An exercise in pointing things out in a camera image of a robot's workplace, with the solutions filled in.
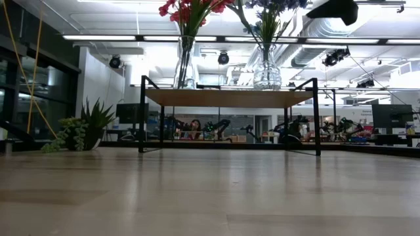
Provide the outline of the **blue artificial flower bunch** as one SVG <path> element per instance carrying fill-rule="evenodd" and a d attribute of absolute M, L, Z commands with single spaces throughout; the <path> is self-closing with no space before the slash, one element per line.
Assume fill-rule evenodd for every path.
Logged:
<path fill-rule="evenodd" d="M 264 9 L 257 6 L 253 9 L 256 10 L 255 16 L 259 21 L 260 29 L 259 36 L 261 37 L 261 42 L 264 44 L 270 44 L 282 34 L 281 31 L 284 30 L 285 26 L 282 23 L 281 15 L 287 11 L 295 12 L 297 10 L 279 12 L 275 9 Z"/>

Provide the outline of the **tall patterned glass vase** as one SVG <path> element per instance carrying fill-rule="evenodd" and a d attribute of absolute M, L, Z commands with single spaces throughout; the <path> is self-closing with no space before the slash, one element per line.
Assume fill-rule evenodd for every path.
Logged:
<path fill-rule="evenodd" d="M 253 88 L 255 90 L 280 90 L 282 76 L 274 61 L 275 44 L 264 44 L 258 48 L 259 59 L 254 69 Z"/>

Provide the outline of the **red artificial flower bunch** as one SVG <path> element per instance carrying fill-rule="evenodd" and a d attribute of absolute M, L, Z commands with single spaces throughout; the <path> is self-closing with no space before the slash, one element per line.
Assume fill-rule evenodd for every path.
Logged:
<path fill-rule="evenodd" d="M 210 5 L 210 0 L 167 0 L 158 12 L 177 23 L 181 36 L 195 37 L 206 22 Z"/>
<path fill-rule="evenodd" d="M 235 3 L 236 0 L 198 0 L 199 9 L 205 13 L 222 13 L 227 5 Z"/>

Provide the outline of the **small clear glass vase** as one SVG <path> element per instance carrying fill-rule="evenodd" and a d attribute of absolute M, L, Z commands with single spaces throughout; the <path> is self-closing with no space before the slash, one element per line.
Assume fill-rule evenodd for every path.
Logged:
<path fill-rule="evenodd" d="M 178 62 L 175 70 L 174 89 L 196 89 L 196 68 L 193 63 L 195 38 L 181 36 L 178 38 Z"/>

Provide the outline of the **black computer monitor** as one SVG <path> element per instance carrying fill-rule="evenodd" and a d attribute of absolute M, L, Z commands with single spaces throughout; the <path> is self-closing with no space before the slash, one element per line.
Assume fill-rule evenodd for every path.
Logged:
<path fill-rule="evenodd" d="M 411 105 L 373 104 L 371 108 L 374 128 L 406 128 L 413 122 Z"/>
<path fill-rule="evenodd" d="M 118 104 L 116 117 L 121 124 L 139 123 L 140 112 L 140 104 Z"/>

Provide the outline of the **person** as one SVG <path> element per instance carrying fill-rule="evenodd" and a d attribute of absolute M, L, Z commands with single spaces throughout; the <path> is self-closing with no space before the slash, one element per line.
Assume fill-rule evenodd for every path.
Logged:
<path fill-rule="evenodd" d="M 188 133 L 188 138 L 190 140 L 198 140 L 201 135 L 201 123 L 198 119 L 194 119 L 190 123 L 190 131 Z"/>

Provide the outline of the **green artificial succulent plant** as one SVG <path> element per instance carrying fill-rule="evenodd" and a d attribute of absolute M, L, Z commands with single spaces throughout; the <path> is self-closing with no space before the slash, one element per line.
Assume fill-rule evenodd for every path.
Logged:
<path fill-rule="evenodd" d="M 88 98 L 82 104 L 80 117 L 70 117 L 59 120 L 60 130 L 57 138 L 45 144 L 41 151 L 52 153 L 67 148 L 70 151 L 89 151 L 101 141 L 105 127 L 115 120 L 114 113 L 110 113 L 112 106 L 104 108 L 104 103 L 97 100 L 93 107 Z"/>

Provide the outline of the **black aluminium table frame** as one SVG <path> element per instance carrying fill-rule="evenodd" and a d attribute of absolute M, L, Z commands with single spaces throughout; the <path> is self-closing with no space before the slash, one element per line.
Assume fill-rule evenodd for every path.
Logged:
<path fill-rule="evenodd" d="M 16 140 L 0 140 L 0 151 L 5 151 L 6 143 L 12 144 L 12 150 L 17 151 L 38 151 L 46 143 L 35 140 L 32 136 L 18 127 L 0 120 L 0 128 L 17 137 Z M 350 144 L 231 144 L 213 142 L 147 142 L 143 151 L 149 149 L 243 149 L 243 150 L 287 150 L 302 151 L 309 154 L 314 151 L 319 155 L 321 151 L 349 151 L 357 153 L 371 153 L 377 155 L 393 155 L 399 157 L 412 157 L 420 159 L 420 148 L 416 147 L 389 147 L 389 146 L 363 146 Z"/>

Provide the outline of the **wooden shelf with black frame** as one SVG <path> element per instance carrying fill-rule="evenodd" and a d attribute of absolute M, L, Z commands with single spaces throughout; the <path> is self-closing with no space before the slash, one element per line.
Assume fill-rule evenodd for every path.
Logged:
<path fill-rule="evenodd" d="M 212 107 L 212 108 L 261 108 L 283 109 L 284 121 L 288 121 L 288 111 L 293 106 L 308 99 L 313 99 L 312 107 L 315 126 L 315 156 L 321 155 L 320 113 L 318 101 L 318 79 L 313 77 L 301 85 L 284 91 L 260 90 L 182 90 L 161 89 L 150 78 L 143 75 L 137 87 L 140 89 L 140 131 L 138 150 L 144 145 L 145 99 L 149 98 L 161 106 L 171 107 Z"/>

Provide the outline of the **overhead frame light bar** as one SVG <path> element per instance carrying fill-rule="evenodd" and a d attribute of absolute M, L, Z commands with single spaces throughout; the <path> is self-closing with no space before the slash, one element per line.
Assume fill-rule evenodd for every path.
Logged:
<path fill-rule="evenodd" d="M 175 42 L 174 35 L 63 35 L 69 41 L 99 42 Z M 256 43 L 251 36 L 196 36 L 202 43 Z M 294 45 L 358 45 L 358 46 L 420 46 L 420 38 L 358 38 L 358 37 L 279 37 L 275 44 Z"/>

